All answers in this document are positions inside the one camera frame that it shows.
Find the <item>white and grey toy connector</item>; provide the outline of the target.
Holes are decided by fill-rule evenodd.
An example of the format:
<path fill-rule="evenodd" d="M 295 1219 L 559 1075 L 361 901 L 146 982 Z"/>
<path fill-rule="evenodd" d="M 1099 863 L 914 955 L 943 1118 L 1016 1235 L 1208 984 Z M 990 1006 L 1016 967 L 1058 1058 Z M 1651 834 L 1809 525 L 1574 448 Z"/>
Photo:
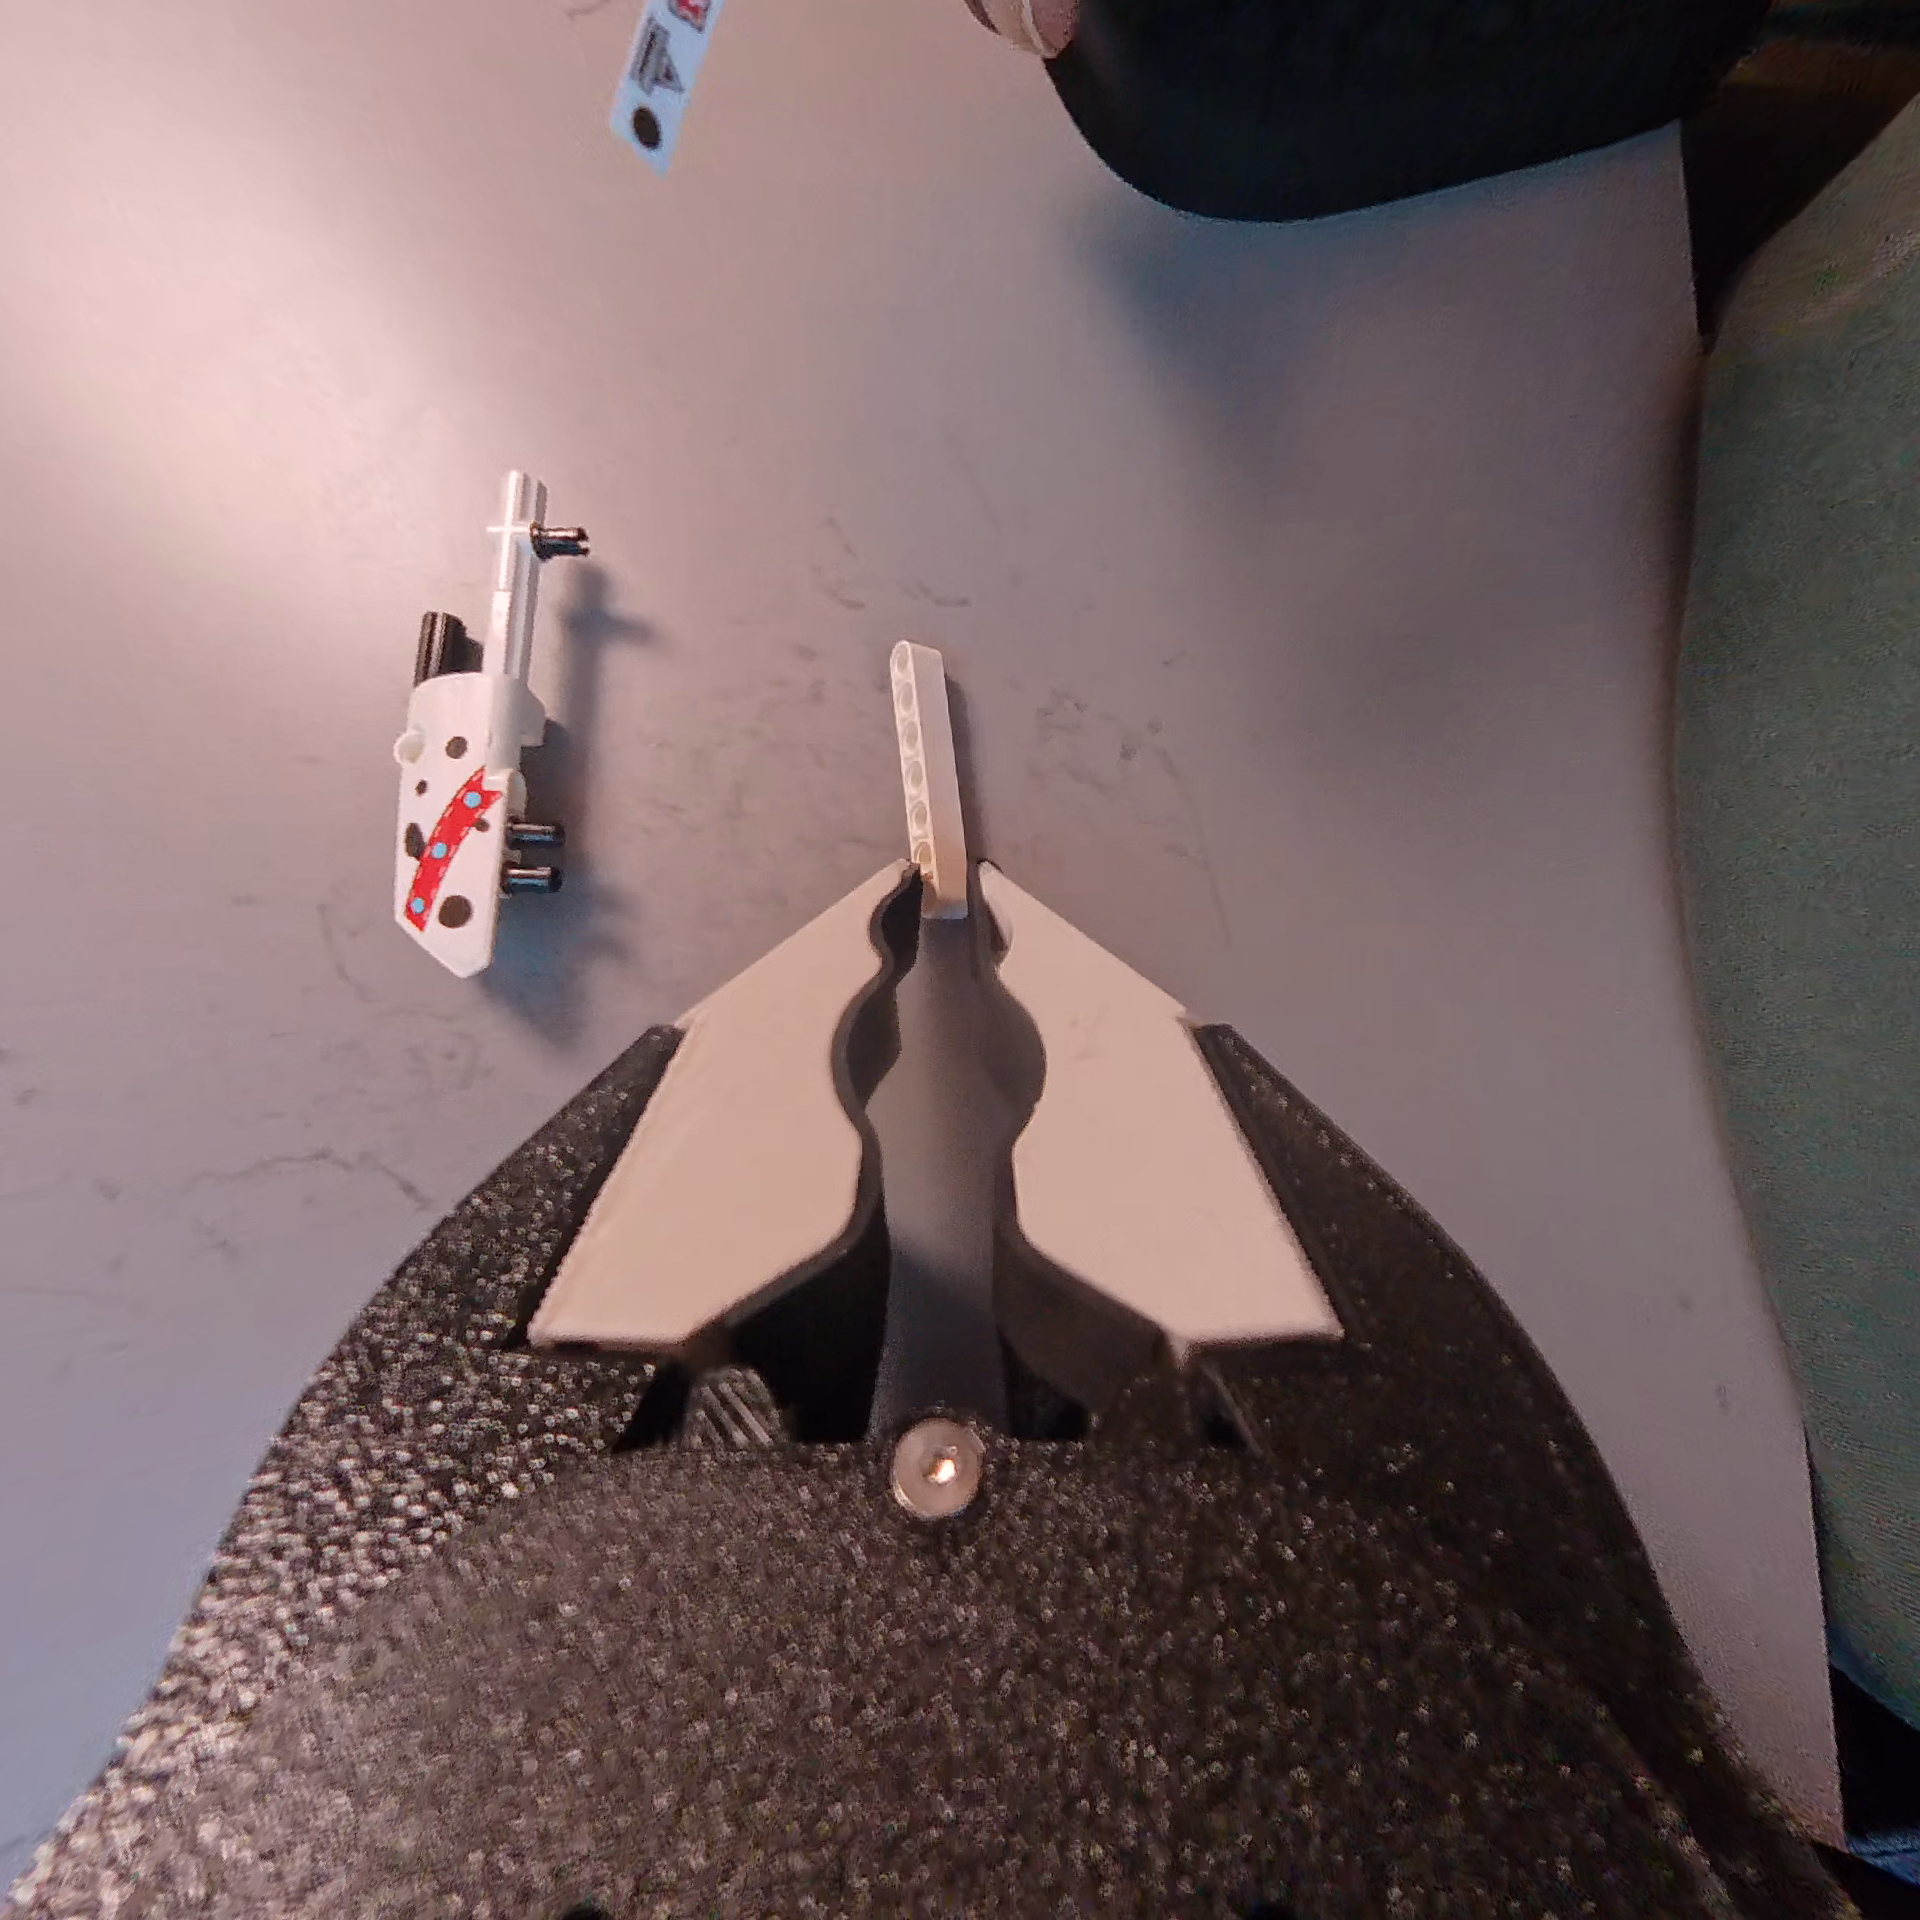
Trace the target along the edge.
<path fill-rule="evenodd" d="M 541 553 L 539 553 L 539 528 L 547 507 L 545 485 L 529 472 L 509 472 L 497 525 L 492 525 L 496 539 L 496 577 L 492 592 L 496 600 L 515 600 L 532 592 L 539 577 Z"/>

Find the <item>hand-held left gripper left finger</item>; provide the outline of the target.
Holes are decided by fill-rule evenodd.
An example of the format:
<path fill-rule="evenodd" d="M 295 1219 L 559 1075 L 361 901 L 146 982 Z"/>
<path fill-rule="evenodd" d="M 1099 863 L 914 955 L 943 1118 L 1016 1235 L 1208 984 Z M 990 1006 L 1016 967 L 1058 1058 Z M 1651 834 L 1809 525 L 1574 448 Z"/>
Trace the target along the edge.
<path fill-rule="evenodd" d="M 678 1356 L 833 1261 L 877 1205 L 870 1096 L 899 1058 L 882 868 L 678 1020 L 678 1045 L 529 1337 Z"/>

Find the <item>white toy sticker strip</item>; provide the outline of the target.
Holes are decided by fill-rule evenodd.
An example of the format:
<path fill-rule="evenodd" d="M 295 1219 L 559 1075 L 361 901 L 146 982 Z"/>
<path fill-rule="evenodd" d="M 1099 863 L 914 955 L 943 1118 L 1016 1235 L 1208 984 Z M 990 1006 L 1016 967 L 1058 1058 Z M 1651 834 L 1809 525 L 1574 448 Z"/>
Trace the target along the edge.
<path fill-rule="evenodd" d="M 683 114 L 724 4 L 643 4 L 619 69 L 609 130 L 661 176 L 678 145 Z"/>

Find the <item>white toy beam with holes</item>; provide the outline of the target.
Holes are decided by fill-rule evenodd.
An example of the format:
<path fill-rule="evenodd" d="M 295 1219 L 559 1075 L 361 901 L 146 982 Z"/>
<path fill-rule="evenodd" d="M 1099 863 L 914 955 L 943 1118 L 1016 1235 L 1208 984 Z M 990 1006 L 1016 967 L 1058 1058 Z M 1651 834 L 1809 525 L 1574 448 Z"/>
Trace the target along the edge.
<path fill-rule="evenodd" d="M 899 643 L 887 654 L 908 855 L 921 874 L 921 913 L 968 913 L 968 845 L 943 651 Z"/>

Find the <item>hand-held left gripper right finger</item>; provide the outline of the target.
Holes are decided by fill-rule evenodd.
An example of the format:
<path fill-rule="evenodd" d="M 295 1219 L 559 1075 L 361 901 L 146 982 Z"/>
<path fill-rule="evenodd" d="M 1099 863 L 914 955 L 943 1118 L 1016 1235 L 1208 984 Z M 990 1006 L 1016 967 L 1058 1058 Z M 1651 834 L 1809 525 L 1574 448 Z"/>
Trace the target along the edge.
<path fill-rule="evenodd" d="M 1019 1237 L 1174 1363 L 1338 1340 L 1342 1321 L 1187 1007 L 996 863 L 998 984 L 1043 1050 L 1011 1144 Z"/>

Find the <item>white spotted toy panel assembly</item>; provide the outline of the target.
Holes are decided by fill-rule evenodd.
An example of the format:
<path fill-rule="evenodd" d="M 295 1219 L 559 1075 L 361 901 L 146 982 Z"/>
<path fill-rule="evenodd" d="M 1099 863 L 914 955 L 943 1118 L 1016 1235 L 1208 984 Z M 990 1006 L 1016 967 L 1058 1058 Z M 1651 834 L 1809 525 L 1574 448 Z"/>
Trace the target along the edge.
<path fill-rule="evenodd" d="M 515 895 L 555 895 L 551 855 L 566 829 L 532 819 L 525 757 L 541 747 L 547 713 L 532 689 L 532 592 L 488 606 L 480 668 L 411 686 L 397 734 L 397 924 L 452 975 L 492 967 L 497 910 Z"/>

